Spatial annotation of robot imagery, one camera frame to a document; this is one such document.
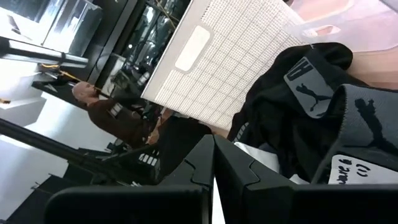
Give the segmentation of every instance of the brown jacket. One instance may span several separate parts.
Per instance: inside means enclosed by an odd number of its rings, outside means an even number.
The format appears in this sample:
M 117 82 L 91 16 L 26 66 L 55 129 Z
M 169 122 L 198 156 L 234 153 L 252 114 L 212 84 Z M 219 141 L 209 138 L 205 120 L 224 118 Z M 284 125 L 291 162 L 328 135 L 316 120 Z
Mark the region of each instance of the brown jacket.
M 145 121 L 134 118 L 129 110 L 122 110 L 114 118 L 110 111 L 116 102 L 99 100 L 88 106 L 88 116 L 97 127 L 129 144 L 133 149 L 142 147 L 149 134 Z

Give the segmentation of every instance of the puma logo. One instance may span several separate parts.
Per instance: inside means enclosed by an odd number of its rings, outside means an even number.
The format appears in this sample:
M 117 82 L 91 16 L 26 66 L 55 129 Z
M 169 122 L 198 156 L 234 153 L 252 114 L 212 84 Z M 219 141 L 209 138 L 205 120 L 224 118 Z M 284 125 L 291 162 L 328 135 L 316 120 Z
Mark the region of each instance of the puma logo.
M 362 119 L 366 122 L 367 126 L 373 133 L 373 140 L 366 146 L 355 146 L 355 145 L 347 145 L 344 147 L 361 147 L 361 148 L 370 148 L 376 147 L 383 151 L 386 151 L 391 154 L 398 154 L 398 148 L 389 142 L 382 133 L 382 125 L 379 119 L 376 117 L 376 109 L 373 105 L 374 101 L 369 100 L 368 104 L 366 104 L 364 99 L 355 100 L 355 107 L 357 107 L 359 114 Z
M 306 95 L 308 95 L 308 96 L 312 96 L 312 97 L 315 99 L 315 104 L 310 108 L 310 111 L 313 111 L 314 107 L 315 107 L 320 101 L 323 101 L 323 100 L 330 100 L 330 99 L 331 99 L 330 96 L 323 96 L 323 95 L 318 95 L 318 94 L 316 94 L 314 91 L 308 89 L 308 87 L 306 87 L 303 83 L 301 83 L 300 86 L 296 87 L 296 90 L 299 91 L 299 92 L 301 92 L 301 93 L 303 93 L 303 94 L 306 94 Z

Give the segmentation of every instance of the plastic container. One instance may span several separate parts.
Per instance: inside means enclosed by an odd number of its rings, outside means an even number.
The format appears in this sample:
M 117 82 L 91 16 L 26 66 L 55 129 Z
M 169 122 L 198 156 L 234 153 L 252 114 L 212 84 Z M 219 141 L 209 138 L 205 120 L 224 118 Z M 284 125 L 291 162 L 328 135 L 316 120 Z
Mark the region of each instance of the plastic container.
M 353 52 L 398 45 L 398 14 L 379 0 L 295 0 L 291 8 L 305 22 L 285 29 L 304 42 L 339 42 Z

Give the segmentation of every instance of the man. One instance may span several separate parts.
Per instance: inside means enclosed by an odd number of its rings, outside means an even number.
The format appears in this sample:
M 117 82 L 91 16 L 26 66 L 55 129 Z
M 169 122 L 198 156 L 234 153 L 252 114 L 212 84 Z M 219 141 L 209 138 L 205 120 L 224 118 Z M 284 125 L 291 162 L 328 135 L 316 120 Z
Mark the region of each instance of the man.
M 133 149 L 146 143 L 149 125 L 137 114 L 123 108 L 112 98 L 100 100 L 96 88 L 87 82 L 77 83 L 72 93 L 86 105 L 88 116 L 97 127 L 121 139 Z

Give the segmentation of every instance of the white panel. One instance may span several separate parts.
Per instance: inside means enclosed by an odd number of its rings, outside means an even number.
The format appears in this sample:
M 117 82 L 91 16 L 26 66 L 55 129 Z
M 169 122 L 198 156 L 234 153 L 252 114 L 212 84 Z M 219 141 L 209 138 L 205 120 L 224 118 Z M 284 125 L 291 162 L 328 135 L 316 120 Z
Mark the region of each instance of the white panel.
M 283 31 L 301 22 L 281 0 L 192 0 L 142 97 L 229 129 L 276 56 L 303 44 Z

